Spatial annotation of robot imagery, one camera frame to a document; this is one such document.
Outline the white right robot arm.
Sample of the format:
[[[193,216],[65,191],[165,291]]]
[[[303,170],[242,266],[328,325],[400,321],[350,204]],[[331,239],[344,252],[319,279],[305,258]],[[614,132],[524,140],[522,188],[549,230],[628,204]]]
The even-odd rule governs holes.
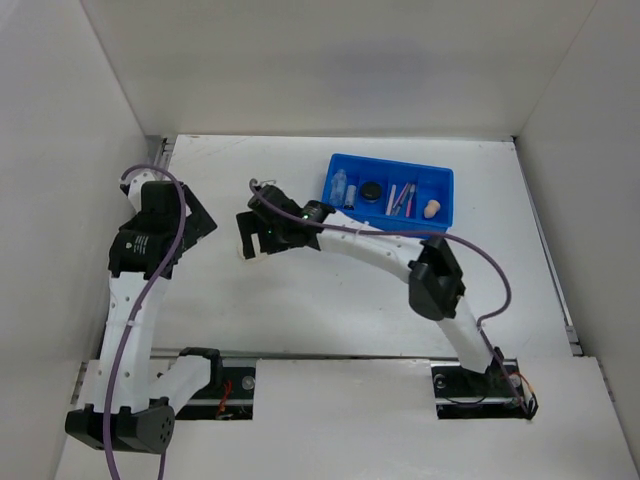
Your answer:
[[[485,256],[479,247],[446,233],[379,230],[320,201],[300,206],[273,184],[252,181],[250,189],[248,210],[236,215],[244,259],[310,248],[379,268],[406,284],[411,310],[443,332],[470,391],[484,394],[498,384],[493,347],[465,299],[462,268],[449,243]]]

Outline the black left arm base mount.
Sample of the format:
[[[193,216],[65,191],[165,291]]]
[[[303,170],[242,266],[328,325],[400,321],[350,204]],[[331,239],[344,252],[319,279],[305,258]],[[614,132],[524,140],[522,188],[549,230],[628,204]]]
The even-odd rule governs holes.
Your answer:
[[[202,357],[211,364],[209,382],[176,413],[177,420],[252,420],[256,359],[224,357],[217,349],[187,347],[179,359]]]

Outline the black round compact jar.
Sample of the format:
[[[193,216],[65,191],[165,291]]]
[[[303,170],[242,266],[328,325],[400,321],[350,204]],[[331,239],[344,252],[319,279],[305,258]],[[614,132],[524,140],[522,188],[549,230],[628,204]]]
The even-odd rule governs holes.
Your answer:
[[[360,196],[366,202],[375,203],[381,199],[382,194],[382,185],[375,181],[364,182],[360,187]]]

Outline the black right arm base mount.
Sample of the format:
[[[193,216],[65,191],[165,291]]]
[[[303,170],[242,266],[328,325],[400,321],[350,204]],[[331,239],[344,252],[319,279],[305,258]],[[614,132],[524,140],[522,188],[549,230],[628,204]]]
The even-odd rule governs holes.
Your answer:
[[[484,374],[458,362],[436,362],[431,374],[439,420],[532,420],[539,409],[516,360],[505,360],[504,371],[493,363]]]

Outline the round beige powder puff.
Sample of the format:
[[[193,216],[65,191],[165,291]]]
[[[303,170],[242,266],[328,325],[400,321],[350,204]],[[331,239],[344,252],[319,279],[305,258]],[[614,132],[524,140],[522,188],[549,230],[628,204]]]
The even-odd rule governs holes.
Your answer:
[[[259,253],[259,254],[257,254],[256,256],[253,256],[253,257],[251,257],[251,258],[246,257],[246,258],[244,258],[244,259],[243,259],[243,261],[244,261],[245,263],[257,263],[257,262],[260,262],[260,261],[265,260],[267,257],[268,257],[268,255],[267,255],[267,254]]]

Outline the clear bottle black cap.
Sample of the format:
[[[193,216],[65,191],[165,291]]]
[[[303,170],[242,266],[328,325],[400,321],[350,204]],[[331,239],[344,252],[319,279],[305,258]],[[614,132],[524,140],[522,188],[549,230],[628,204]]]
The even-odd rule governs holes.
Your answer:
[[[357,195],[357,186],[350,184],[345,192],[343,208],[345,210],[353,210],[355,208],[355,200]]]

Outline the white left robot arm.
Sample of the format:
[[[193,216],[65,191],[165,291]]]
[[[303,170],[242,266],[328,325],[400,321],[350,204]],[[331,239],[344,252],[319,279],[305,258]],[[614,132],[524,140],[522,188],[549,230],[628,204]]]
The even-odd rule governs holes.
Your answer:
[[[135,215],[109,251],[110,307],[93,388],[65,419],[67,435],[94,450],[161,455],[176,416],[196,394],[223,387],[221,355],[187,347],[150,377],[156,318],[182,255],[217,225],[182,182],[136,178],[124,188]]]

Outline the peach makeup sponge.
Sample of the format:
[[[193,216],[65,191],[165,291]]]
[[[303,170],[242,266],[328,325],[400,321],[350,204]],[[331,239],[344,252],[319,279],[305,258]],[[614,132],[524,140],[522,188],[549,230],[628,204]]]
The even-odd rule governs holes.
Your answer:
[[[425,219],[432,219],[438,214],[440,209],[441,209],[440,202],[436,199],[431,199],[427,202],[423,210],[423,217]]]

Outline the thin pink brush black tip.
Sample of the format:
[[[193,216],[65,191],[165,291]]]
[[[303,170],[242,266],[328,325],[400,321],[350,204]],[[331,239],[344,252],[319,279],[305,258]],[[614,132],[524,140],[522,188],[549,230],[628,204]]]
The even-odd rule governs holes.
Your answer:
[[[400,211],[402,210],[403,205],[404,205],[404,199],[401,199],[398,202],[398,204],[394,207],[394,209],[392,210],[392,215],[393,216],[399,215]]]

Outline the beige pink pencil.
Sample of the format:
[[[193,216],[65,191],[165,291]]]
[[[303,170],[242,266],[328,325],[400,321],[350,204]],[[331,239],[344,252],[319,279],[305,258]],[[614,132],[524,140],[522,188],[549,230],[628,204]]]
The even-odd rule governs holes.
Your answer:
[[[385,215],[386,216],[391,216],[392,215],[393,205],[394,205],[395,195],[396,195],[396,188],[397,188],[396,184],[392,184],[391,187],[390,187],[389,195],[388,195],[388,199],[387,199],[387,203],[386,203],[386,208],[385,208]]]

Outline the grey makeup pen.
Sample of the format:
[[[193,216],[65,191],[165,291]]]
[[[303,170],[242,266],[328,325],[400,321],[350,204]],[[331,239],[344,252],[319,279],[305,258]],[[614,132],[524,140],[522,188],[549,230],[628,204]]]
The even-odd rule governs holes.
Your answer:
[[[411,184],[410,184],[410,183],[408,183],[408,184],[406,184],[406,185],[405,185],[405,187],[403,188],[403,190],[402,190],[401,194],[399,195],[399,197],[398,197],[398,199],[397,199],[396,205],[398,204],[398,202],[399,202],[401,199],[404,199],[404,205],[405,205],[405,201],[406,201],[405,199],[406,199],[406,196],[407,196],[407,193],[408,193],[408,191],[409,191],[409,187],[410,187],[410,186],[411,186]]]

